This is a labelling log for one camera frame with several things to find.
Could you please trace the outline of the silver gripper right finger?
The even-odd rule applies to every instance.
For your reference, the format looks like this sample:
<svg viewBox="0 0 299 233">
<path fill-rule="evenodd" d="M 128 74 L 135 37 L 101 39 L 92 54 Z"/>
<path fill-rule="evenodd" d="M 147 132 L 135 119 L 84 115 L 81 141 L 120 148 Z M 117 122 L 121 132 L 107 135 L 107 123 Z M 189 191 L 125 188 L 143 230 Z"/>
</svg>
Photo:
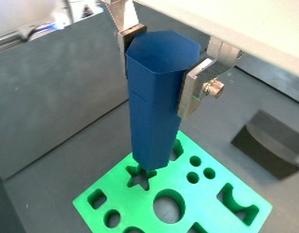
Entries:
<svg viewBox="0 0 299 233">
<path fill-rule="evenodd" d="M 218 77 L 238 63 L 242 50 L 216 37 L 211 37 L 207 52 L 200 61 L 187 71 L 183 78 L 181 94 L 177 105 L 177 116 L 185 119 L 196 111 L 205 96 L 218 98 L 224 84 Z"/>
</svg>

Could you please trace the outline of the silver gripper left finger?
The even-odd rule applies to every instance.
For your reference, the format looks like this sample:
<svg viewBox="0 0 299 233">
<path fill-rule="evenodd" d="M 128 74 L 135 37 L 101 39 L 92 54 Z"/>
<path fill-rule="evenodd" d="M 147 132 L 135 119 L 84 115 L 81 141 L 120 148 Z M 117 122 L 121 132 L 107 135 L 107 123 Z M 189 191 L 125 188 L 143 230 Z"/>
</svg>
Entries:
<svg viewBox="0 0 299 233">
<path fill-rule="evenodd" d="M 127 73 L 127 50 L 137 34 L 147 31 L 147 26 L 139 21 L 132 0 L 103 0 L 116 26 L 116 40 L 123 64 L 123 73 Z"/>
</svg>

